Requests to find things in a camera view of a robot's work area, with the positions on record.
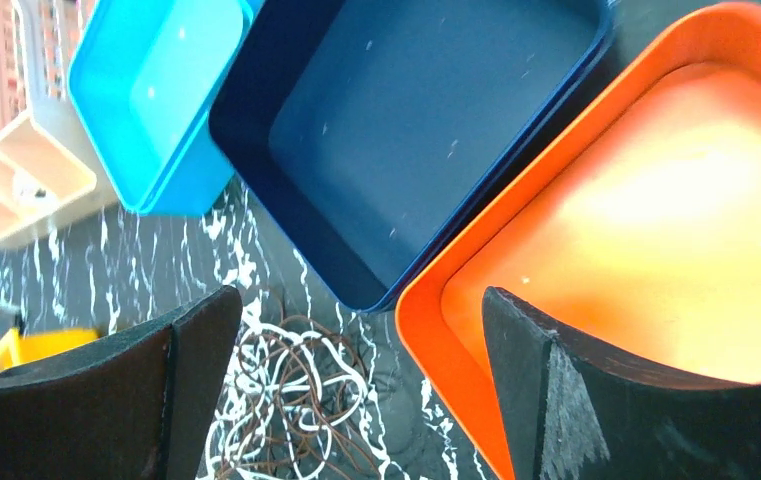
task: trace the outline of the black foam piece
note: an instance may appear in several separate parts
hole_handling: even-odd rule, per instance
[[[233,287],[0,375],[0,480],[195,478],[242,313]]]
[[[761,384],[652,362],[498,288],[483,327],[515,478],[761,480]]]

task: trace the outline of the plastic bin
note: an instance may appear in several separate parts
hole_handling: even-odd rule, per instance
[[[206,117],[253,16],[244,0],[95,6],[69,86],[127,210],[200,216],[232,177]]]
[[[262,4],[265,3],[265,0],[247,0],[247,2],[254,12],[258,12],[259,9],[262,8]]]
[[[75,10],[67,2],[55,8],[59,19]],[[0,247],[16,248],[117,197],[67,95],[76,21],[50,23],[39,0],[0,10]],[[17,51],[3,41],[7,28]],[[17,68],[6,67],[10,61]]]
[[[97,330],[87,328],[71,328],[26,337],[22,337],[17,328],[13,328],[0,340],[0,373],[73,350],[97,338]]]
[[[761,382],[760,6],[669,27],[401,296],[401,339],[509,479],[490,286],[651,361]]]
[[[267,0],[210,131],[342,303],[386,308],[606,86],[610,22],[598,0]]]

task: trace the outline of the dust speck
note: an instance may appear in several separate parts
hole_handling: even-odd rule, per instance
[[[456,139],[453,142],[451,142],[451,151],[448,152],[448,158],[451,158],[451,156],[453,156],[454,152],[457,151],[457,145],[459,145],[459,139]]]

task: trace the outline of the orange plastic bin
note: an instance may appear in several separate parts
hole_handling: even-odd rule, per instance
[[[488,286],[648,359],[761,383],[761,6],[669,27],[403,293],[405,345],[510,479]]]

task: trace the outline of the table surface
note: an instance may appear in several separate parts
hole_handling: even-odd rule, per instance
[[[711,3],[611,1],[621,64],[666,26]],[[0,298],[24,308],[32,332],[114,332],[222,284],[238,286],[246,305],[262,298],[254,287],[280,288],[289,313],[341,325],[360,346],[377,401],[359,415],[370,425],[378,465],[388,457],[386,478],[495,478],[404,350],[393,313],[354,315],[341,307],[238,179],[203,219],[140,218],[116,206],[25,249],[0,252]]]

